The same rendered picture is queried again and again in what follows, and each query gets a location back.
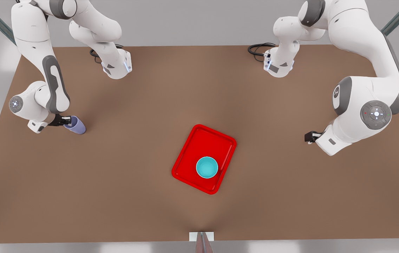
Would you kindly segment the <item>purple cup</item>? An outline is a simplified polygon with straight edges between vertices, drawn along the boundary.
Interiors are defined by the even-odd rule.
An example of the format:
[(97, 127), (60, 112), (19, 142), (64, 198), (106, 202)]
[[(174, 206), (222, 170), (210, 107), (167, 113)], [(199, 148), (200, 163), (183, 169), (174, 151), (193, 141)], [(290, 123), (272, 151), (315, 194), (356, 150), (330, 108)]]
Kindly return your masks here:
[(85, 125), (76, 116), (70, 116), (70, 120), (66, 120), (64, 127), (69, 131), (82, 135), (86, 132)]

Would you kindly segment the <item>teal bowl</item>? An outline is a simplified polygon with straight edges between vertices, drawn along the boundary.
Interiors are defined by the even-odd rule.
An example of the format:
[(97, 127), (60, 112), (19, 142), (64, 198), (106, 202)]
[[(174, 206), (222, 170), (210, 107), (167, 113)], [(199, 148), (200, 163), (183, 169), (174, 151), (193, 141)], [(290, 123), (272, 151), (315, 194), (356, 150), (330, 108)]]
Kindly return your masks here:
[(196, 163), (196, 172), (204, 179), (211, 179), (218, 172), (218, 163), (209, 156), (200, 158)]

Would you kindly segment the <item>red tray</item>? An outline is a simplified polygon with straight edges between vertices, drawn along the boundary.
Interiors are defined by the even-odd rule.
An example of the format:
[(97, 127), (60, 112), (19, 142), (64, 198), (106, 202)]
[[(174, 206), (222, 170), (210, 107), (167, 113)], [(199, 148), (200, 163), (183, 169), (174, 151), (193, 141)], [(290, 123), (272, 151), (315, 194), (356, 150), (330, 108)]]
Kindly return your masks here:
[(172, 168), (172, 176), (207, 194), (215, 194), (236, 146), (234, 138), (195, 125)]

